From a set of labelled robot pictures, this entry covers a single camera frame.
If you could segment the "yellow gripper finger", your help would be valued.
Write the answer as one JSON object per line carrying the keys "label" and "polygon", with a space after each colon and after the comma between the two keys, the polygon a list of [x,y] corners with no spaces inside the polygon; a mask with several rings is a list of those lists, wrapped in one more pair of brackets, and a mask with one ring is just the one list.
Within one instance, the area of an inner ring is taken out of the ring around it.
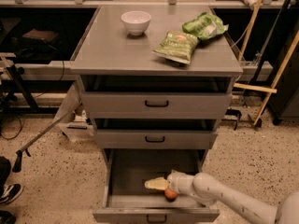
{"label": "yellow gripper finger", "polygon": [[166,190],[168,188],[167,180],[163,177],[157,177],[145,182],[146,189]]}

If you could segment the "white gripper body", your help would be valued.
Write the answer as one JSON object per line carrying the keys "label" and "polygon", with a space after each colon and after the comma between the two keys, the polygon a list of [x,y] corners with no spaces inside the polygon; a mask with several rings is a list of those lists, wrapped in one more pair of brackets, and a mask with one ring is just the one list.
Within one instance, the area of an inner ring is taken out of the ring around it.
{"label": "white gripper body", "polygon": [[167,177],[168,187],[177,194],[194,196],[193,175],[182,172],[173,172]]}

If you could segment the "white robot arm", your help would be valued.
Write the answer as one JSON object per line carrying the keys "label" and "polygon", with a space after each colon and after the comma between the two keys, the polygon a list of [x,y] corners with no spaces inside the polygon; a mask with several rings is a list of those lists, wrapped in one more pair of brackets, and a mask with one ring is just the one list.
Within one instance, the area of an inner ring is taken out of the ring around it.
{"label": "white robot arm", "polygon": [[278,206],[272,206],[222,184],[207,173],[187,175],[177,171],[167,178],[148,180],[145,187],[163,190],[170,200],[182,194],[206,206],[220,201],[250,224],[299,224],[298,191],[284,198]]}

